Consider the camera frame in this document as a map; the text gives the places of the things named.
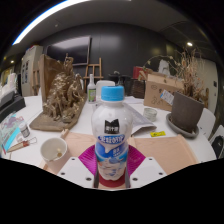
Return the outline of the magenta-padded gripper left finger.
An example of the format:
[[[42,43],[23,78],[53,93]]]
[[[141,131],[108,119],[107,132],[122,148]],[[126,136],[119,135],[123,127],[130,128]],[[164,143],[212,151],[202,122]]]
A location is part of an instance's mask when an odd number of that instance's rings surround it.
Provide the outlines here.
[[[78,157],[70,157],[58,176],[84,188],[96,188],[98,170],[95,146],[90,146]]]

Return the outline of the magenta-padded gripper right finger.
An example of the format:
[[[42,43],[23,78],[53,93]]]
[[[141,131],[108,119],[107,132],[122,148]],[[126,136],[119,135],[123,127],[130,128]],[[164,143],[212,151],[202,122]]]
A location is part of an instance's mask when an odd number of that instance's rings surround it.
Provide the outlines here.
[[[126,186],[140,188],[166,176],[166,172],[153,157],[145,157],[129,146],[126,166]]]

